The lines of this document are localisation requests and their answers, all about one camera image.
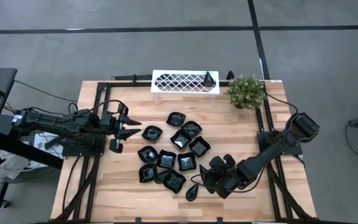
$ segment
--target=concrete floor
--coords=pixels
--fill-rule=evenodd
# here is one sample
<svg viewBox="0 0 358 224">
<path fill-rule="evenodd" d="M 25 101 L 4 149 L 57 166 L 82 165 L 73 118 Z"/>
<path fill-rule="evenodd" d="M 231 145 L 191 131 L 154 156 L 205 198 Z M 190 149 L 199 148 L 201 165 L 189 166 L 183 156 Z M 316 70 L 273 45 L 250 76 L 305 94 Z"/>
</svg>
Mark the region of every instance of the concrete floor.
<svg viewBox="0 0 358 224">
<path fill-rule="evenodd" d="M 358 1 L 254 2 L 260 26 L 358 25 Z M 249 25 L 246 0 L 0 0 L 0 29 Z M 271 79 L 283 80 L 288 100 L 321 126 L 316 139 L 303 145 L 318 216 L 358 223 L 358 157 L 344 139 L 347 120 L 358 117 L 358 30 L 261 35 Z M 153 69 L 262 77 L 252 31 L 0 34 L 0 67 L 16 67 L 18 80 L 73 99 L 83 80 Z M 67 110 L 66 102 L 18 84 L 8 102 L 14 108 Z M 358 129 L 349 130 L 349 140 L 358 151 Z M 12 207 L 0 211 L 0 223 L 47 220 L 57 182 L 58 171 L 11 185 L 6 198 Z"/>
</svg>

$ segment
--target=potted plant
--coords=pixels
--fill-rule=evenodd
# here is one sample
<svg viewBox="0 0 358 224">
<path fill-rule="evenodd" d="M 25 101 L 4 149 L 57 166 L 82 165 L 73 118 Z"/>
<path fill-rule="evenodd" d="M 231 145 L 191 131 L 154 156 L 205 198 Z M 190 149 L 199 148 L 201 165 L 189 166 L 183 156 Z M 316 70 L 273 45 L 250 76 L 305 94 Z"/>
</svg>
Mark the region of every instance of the potted plant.
<svg viewBox="0 0 358 224">
<path fill-rule="evenodd" d="M 264 86 L 255 77 L 239 77 L 231 80 L 225 95 L 230 96 L 230 103 L 239 109 L 255 110 L 265 99 Z"/>
</svg>

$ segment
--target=wooden tabletop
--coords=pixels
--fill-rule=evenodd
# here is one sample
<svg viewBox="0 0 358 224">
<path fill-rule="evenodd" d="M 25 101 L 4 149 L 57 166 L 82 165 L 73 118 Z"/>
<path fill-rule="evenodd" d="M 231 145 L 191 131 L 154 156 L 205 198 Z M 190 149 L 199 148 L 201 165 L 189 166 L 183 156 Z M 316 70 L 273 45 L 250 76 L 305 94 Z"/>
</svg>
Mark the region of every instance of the wooden tabletop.
<svg viewBox="0 0 358 224">
<path fill-rule="evenodd" d="M 97 83 L 96 81 L 83 82 L 78 100 L 80 109 L 93 107 Z M 266 87 L 268 93 L 274 97 L 287 100 L 283 83 L 266 82 Z M 203 157 L 197 158 L 197 164 L 208 168 L 208 162 L 214 156 L 223 157 L 225 154 L 231 154 L 236 162 L 239 162 L 259 153 L 256 137 L 259 129 L 255 111 L 239 110 L 230 105 L 229 97 L 223 95 L 226 90 L 226 87 L 221 87 L 221 94 L 216 98 L 214 106 L 211 103 L 211 96 L 173 94 L 159 95 L 158 105 L 155 105 L 150 87 L 112 87 L 110 99 L 123 101 L 129 108 L 129 117 L 143 124 L 139 128 L 144 130 L 147 126 L 154 125 L 163 129 L 163 134 L 159 142 L 150 143 L 142 138 L 142 132 L 137 133 L 126 142 L 123 141 L 122 154 L 113 153 L 108 149 L 110 140 L 108 137 L 105 154 L 100 160 L 91 221 L 134 222 L 135 217 L 141 217 L 145 222 L 215 222 L 216 217 L 223 217 L 227 222 L 273 221 L 274 214 L 266 171 L 255 190 L 245 194 L 233 193 L 227 199 L 222 199 L 217 194 L 210 194 L 200 187 L 195 201 L 186 200 L 186 191 L 194 184 L 190 181 L 190 177 L 199 174 L 198 169 L 180 172 L 187 181 L 176 195 L 163 184 L 139 183 L 138 171 L 144 165 L 137 155 L 139 149 L 151 145 L 158 152 L 161 149 L 176 154 L 190 152 L 188 147 L 179 152 L 169 140 L 178 129 L 165 122 L 173 111 L 185 114 L 186 121 L 196 121 L 200 124 L 203 128 L 200 135 L 211 145 L 211 150 Z M 268 100 L 275 128 L 284 128 L 285 122 L 290 117 L 288 106 L 271 98 Z M 116 111 L 117 104 L 110 103 L 109 110 Z M 265 129 L 268 129 L 263 107 L 261 111 Z M 62 212 L 63 193 L 75 159 L 74 157 L 65 159 L 51 218 Z M 303 165 L 293 156 L 282 156 L 282 161 L 289 191 L 307 213 L 315 216 Z M 67 192 L 66 206 L 78 189 L 81 166 L 82 158 L 74 169 Z M 277 192 L 281 214 L 284 217 L 282 195 L 278 189 Z M 86 200 L 82 200 L 80 218 L 85 216 L 85 208 Z"/>
</svg>

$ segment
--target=white lattice rack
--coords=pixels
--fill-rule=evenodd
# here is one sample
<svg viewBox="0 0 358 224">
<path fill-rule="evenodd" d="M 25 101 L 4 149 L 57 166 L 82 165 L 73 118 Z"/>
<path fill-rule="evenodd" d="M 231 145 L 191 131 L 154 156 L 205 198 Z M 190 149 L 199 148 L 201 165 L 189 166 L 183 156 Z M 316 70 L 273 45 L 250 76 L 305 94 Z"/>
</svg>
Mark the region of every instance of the white lattice rack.
<svg viewBox="0 0 358 224">
<path fill-rule="evenodd" d="M 214 80 L 212 86 L 204 85 L 207 72 Z M 153 70 L 151 92 L 155 95 L 155 104 L 158 103 L 158 94 L 176 93 L 211 95 L 212 105 L 214 105 L 216 95 L 220 94 L 219 72 Z"/>
</svg>

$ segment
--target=black bowl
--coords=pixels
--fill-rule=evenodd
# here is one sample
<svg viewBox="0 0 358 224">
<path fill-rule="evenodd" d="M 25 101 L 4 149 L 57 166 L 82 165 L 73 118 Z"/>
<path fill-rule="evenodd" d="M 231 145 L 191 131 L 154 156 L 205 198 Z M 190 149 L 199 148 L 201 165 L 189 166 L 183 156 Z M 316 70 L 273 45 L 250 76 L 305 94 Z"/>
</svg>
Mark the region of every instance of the black bowl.
<svg viewBox="0 0 358 224">
<path fill-rule="evenodd" d="M 194 121 L 187 121 L 181 129 L 186 132 L 191 138 L 194 138 L 199 134 L 203 129 L 199 124 Z"/>
<path fill-rule="evenodd" d="M 152 146 L 145 146 L 143 149 L 137 151 L 140 159 L 147 164 L 153 163 L 158 159 L 158 152 Z"/>
<path fill-rule="evenodd" d="M 170 170 L 163 171 L 161 173 L 157 174 L 157 178 L 154 180 L 156 184 L 162 184 L 162 182 L 165 179 L 165 176 L 168 175 L 168 173 L 171 172 Z"/>
<path fill-rule="evenodd" d="M 144 129 L 142 137 L 149 141 L 156 141 L 162 134 L 162 130 L 156 126 L 149 126 Z"/>
<path fill-rule="evenodd" d="M 147 183 L 157 178 L 157 167 L 155 164 L 146 164 L 139 169 L 139 182 Z"/>
<path fill-rule="evenodd" d="M 185 122 L 186 115 L 179 112 L 173 112 L 168 116 L 167 124 L 179 127 Z"/>
<path fill-rule="evenodd" d="M 177 155 L 173 152 L 161 150 L 158 155 L 157 166 L 166 169 L 173 169 Z"/>
<path fill-rule="evenodd" d="M 179 193 L 180 189 L 183 187 L 183 184 L 186 182 L 186 177 L 182 176 L 175 170 L 171 170 L 164 178 L 164 186 L 173 193 Z"/>
<path fill-rule="evenodd" d="M 211 149 L 211 146 L 200 136 L 189 144 L 189 148 L 197 155 L 197 157 L 201 157 L 206 151 Z"/>
<path fill-rule="evenodd" d="M 187 144 L 191 142 L 191 137 L 182 129 L 177 131 L 170 139 L 179 149 L 186 148 Z"/>
<path fill-rule="evenodd" d="M 188 171 L 197 168 L 196 156 L 192 152 L 178 155 L 179 170 Z"/>
</svg>

